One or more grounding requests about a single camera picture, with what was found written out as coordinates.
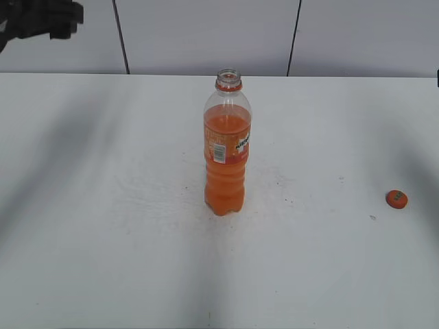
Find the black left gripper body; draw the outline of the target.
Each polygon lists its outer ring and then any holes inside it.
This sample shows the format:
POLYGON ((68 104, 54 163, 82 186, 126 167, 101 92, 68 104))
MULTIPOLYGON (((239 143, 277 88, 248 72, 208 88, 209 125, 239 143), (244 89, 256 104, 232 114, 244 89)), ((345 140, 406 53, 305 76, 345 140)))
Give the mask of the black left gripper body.
POLYGON ((1 49, 14 39, 47 34, 68 40, 84 23, 84 6, 76 1, 3 0, 1 2, 1 49))

